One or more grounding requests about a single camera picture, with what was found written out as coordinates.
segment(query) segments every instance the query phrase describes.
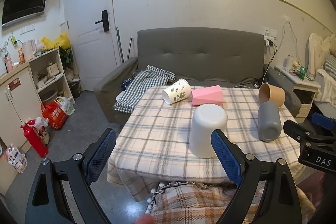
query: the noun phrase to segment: electric kettle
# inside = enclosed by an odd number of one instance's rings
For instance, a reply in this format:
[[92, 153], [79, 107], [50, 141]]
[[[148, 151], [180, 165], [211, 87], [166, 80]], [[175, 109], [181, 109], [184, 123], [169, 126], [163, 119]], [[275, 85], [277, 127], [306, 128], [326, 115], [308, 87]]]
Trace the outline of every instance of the electric kettle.
[[36, 43], [34, 39], [29, 39], [26, 42], [22, 43], [22, 50], [25, 60], [28, 61], [34, 58], [34, 54], [36, 53]]

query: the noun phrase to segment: gray tile floor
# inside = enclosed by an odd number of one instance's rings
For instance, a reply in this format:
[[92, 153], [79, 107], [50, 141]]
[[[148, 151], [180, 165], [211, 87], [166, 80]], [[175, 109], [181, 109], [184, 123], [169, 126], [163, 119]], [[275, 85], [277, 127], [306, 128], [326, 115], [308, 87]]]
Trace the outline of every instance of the gray tile floor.
[[[75, 112], [57, 131], [50, 132], [48, 158], [52, 161], [67, 160], [78, 152], [84, 152], [90, 143], [96, 142], [108, 127], [120, 132], [118, 125], [109, 123], [93, 92], [85, 91], [76, 99]], [[8, 189], [5, 200], [9, 211], [18, 224], [24, 224], [28, 196], [41, 158], [31, 148], [26, 153], [28, 166], [18, 174]], [[135, 202], [126, 188], [107, 182], [107, 165], [98, 181], [91, 184], [91, 189], [111, 223], [131, 224], [146, 210], [147, 201]], [[64, 182], [73, 217], [78, 224], [84, 223], [74, 202], [68, 182]]]

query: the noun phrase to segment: cabinet handle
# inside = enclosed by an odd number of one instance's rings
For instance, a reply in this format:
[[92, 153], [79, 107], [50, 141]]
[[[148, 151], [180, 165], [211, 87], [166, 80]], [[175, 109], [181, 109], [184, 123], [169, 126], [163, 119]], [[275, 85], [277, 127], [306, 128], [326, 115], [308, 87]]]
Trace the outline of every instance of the cabinet handle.
[[7, 94], [7, 92], [5, 91], [5, 94], [6, 94], [6, 97], [7, 97], [7, 100], [8, 100], [8, 102], [9, 102], [9, 97], [8, 97], [8, 94]]
[[8, 88], [8, 93], [10, 94], [10, 96], [12, 97], [12, 99], [13, 99], [13, 95], [12, 95], [12, 93], [11, 93], [11, 90], [10, 90], [10, 88]]

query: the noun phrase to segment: black door handle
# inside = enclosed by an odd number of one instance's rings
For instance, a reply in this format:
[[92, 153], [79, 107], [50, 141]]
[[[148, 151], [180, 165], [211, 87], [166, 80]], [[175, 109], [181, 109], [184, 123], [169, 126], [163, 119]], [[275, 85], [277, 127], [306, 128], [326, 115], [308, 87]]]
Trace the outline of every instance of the black door handle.
[[102, 22], [104, 32], [108, 32], [110, 30], [110, 26], [109, 26], [109, 16], [108, 16], [107, 10], [101, 11], [101, 17], [102, 17], [102, 20], [95, 22], [95, 24]]

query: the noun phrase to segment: cup with green leaf print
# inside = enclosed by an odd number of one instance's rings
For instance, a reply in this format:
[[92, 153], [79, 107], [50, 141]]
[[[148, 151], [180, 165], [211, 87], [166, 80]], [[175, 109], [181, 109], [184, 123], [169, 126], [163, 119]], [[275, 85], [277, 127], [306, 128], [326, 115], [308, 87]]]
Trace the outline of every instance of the cup with green leaf print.
[[164, 101], [171, 105], [191, 96], [191, 88], [188, 82], [184, 79], [179, 79], [174, 84], [170, 85], [162, 91]]

